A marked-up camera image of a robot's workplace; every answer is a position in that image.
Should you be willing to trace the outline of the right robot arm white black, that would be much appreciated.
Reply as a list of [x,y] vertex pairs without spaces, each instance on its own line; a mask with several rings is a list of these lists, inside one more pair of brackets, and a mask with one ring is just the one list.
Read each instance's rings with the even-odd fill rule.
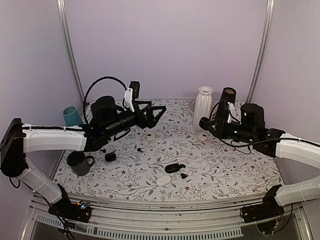
[[[272,158],[290,159],[315,168],[320,167],[319,143],[298,138],[283,130],[266,128],[264,109],[261,106],[254,103],[242,105],[239,121],[233,117],[233,103],[220,101],[216,108],[215,117],[202,117],[199,126],[221,142],[233,140],[239,143],[240,148],[252,147]],[[290,185],[278,184],[265,194],[258,213],[262,218],[269,218],[278,207],[316,200],[319,197],[319,177]]]

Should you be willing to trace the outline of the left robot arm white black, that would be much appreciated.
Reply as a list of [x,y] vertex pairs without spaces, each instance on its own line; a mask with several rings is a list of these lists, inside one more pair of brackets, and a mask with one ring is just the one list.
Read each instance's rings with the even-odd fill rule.
[[103,96],[91,105],[92,118],[88,124],[66,126],[35,126],[14,118],[1,141],[0,169],[10,178],[27,184],[42,195],[63,216],[74,213],[62,187],[38,170],[26,154],[37,151],[73,150],[95,152],[117,140],[117,134],[138,126],[153,128],[165,113],[164,105],[153,106],[151,101],[131,101],[129,106],[116,105],[111,96]]

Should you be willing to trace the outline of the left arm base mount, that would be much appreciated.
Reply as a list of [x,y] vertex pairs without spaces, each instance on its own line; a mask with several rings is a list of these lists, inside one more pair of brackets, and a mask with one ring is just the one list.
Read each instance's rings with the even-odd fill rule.
[[50,204],[48,213],[60,218],[88,223],[92,208],[86,204],[71,203],[68,199],[61,199],[54,204]]

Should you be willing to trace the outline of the black round earbud case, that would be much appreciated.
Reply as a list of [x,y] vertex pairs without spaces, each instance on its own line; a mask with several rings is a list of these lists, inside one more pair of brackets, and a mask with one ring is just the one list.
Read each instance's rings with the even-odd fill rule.
[[211,125],[207,117],[202,117],[199,121],[199,127],[205,131],[210,131]]

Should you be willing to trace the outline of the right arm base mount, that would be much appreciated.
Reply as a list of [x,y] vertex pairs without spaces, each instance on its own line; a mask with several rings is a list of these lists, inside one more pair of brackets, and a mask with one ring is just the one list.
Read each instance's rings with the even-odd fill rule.
[[281,186],[281,184],[278,184],[268,190],[262,199],[262,203],[243,206],[239,215],[244,222],[251,223],[283,215],[285,213],[284,208],[275,200],[277,190]]

